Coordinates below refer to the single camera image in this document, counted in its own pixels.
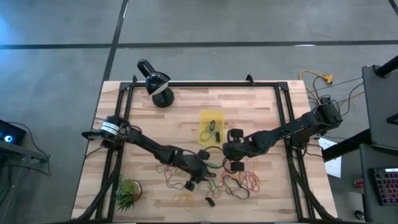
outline black desk lamp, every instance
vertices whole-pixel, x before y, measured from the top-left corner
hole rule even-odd
[[[174,93],[168,87],[170,77],[162,72],[157,72],[147,60],[140,60],[137,64],[140,72],[145,76],[145,86],[148,94],[152,96],[155,106],[165,108],[174,101]]]

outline black metal frame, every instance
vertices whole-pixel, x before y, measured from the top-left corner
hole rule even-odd
[[[15,144],[9,144],[4,141],[0,141],[0,152],[4,153],[6,155],[12,155],[12,156],[18,156],[22,162],[20,166],[23,167],[29,167],[29,162],[31,159],[38,159],[42,163],[47,163],[47,157],[43,154],[40,154],[38,152],[34,152],[28,149],[25,149],[21,146],[17,146]],[[17,191],[20,186],[20,181],[22,179],[22,172],[25,170],[25,168],[22,167],[16,167],[17,171],[14,174],[14,177],[12,178],[12,183],[10,192],[6,196],[6,200],[4,201],[4,204],[2,205],[2,211],[0,214],[0,223],[4,223],[7,219],[7,216],[9,214],[10,209],[14,208],[15,201],[17,199]]]
[[[280,124],[283,125],[286,123],[285,116],[284,116],[284,109],[282,105],[282,98],[280,96],[280,91],[283,91],[285,94],[285,99],[287,103],[287,110],[289,113],[289,119],[293,120],[294,119],[294,112],[293,112],[293,106],[292,102],[290,99],[290,93],[289,93],[289,87],[287,82],[255,82],[252,78],[252,76],[248,75],[246,80],[248,82],[242,81],[242,82],[170,82],[169,86],[267,86],[267,87],[273,87],[275,90],[275,97],[277,101],[277,107],[278,107],[278,112],[279,112],[279,118],[280,118]],[[136,82],[136,78],[133,78],[133,82],[122,82],[119,87],[119,95],[116,103],[116,110],[115,110],[115,115],[120,114],[121,110],[121,103],[123,100],[123,94],[126,90],[128,90],[128,96],[127,96],[127,102],[126,102],[126,109],[124,112],[124,119],[129,118],[129,110],[131,107],[131,102],[132,102],[132,93],[134,87],[145,87],[145,83],[143,82]],[[297,212],[297,218],[298,221],[301,222],[303,220],[308,220],[308,218],[303,217],[303,212],[302,212],[302,206],[300,202],[300,195],[299,195],[299,189],[297,187],[297,182],[295,181],[294,178],[292,178],[292,173],[291,169],[295,169],[294,166],[294,161],[293,161],[293,155],[292,155],[292,147],[289,139],[284,139],[285,142],[285,151],[286,151],[286,158],[287,158],[287,163],[289,166],[289,175],[290,175],[290,181],[292,184],[292,191],[293,191],[293,198],[295,202],[295,208]],[[98,195],[95,197],[93,203],[91,203],[92,208],[96,208],[96,214],[95,214],[95,219],[90,220],[91,215],[93,214],[93,210],[90,214],[85,214],[85,216],[81,216],[80,219],[77,220],[70,220],[72,223],[111,223],[113,221],[113,213],[114,213],[114,206],[115,206],[115,195],[116,195],[116,189],[118,187],[118,179],[119,179],[119,174],[121,170],[121,161],[123,158],[123,148],[121,147],[119,149],[109,149],[107,156],[106,156],[106,161],[105,161],[105,167],[104,167],[104,173],[103,173],[103,179],[101,181],[101,190],[98,193]],[[112,161],[112,155],[114,151],[118,151],[118,155],[116,158],[116,164],[114,166],[114,169],[112,173],[109,175],[109,170],[111,168],[111,161]],[[302,176],[303,181],[305,184],[309,187],[308,185],[308,179],[307,179],[307,173],[305,170],[305,165],[304,165],[304,160],[302,157],[302,153],[298,151],[298,164],[300,168],[300,175]],[[110,204],[109,204],[109,209],[108,213],[106,215],[106,218],[103,218],[103,200],[106,192],[112,187],[111,190],[111,199],[110,199]],[[309,220],[316,221],[318,223],[322,223],[324,220],[316,220],[315,219],[315,212],[313,209],[313,205],[311,204],[309,198],[305,196],[307,207],[308,207],[308,215],[309,215]]]

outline electrical plug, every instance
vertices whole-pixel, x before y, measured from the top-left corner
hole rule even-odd
[[[328,85],[331,85],[333,83],[333,75],[324,75],[323,79]]]

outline white paper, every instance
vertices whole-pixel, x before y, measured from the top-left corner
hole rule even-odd
[[[337,143],[324,138],[319,139],[319,145],[322,146],[323,149],[327,149],[335,144]],[[327,174],[332,175],[333,177],[341,178],[341,156],[326,162],[325,167]]]

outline white label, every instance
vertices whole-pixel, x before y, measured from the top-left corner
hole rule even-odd
[[[161,93],[161,92],[162,92],[163,90],[165,90],[168,86],[169,86],[169,83],[164,83],[161,87],[159,87],[157,90],[155,90],[155,92],[153,92],[153,93],[151,94],[151,96]]]
[[[109,123],[109,122],[104,122],[104,123],[102,124],[102,126],[105,126],[105,127],[108,127],[108,128],[112,128],[112,129],[115,130],[115,131],[119,130],[119,127],[118,127],[118,126],[116,126],[116,125],[114,125],[114,124],[112,124],[112,123]]]
[[[102,126],[102,127],[101,127],[101,130],[107,131],[107,132],[112,133],[112,134],[114,134],[114,135],[117,135],[117,134],[118,134],[117,131],[113,130],[112,128],[108,128],[108,127],[106,127],[106,126]]]
[[[386,172],[398,172],[398,168],[395,168],[395,169],[386,169]]]

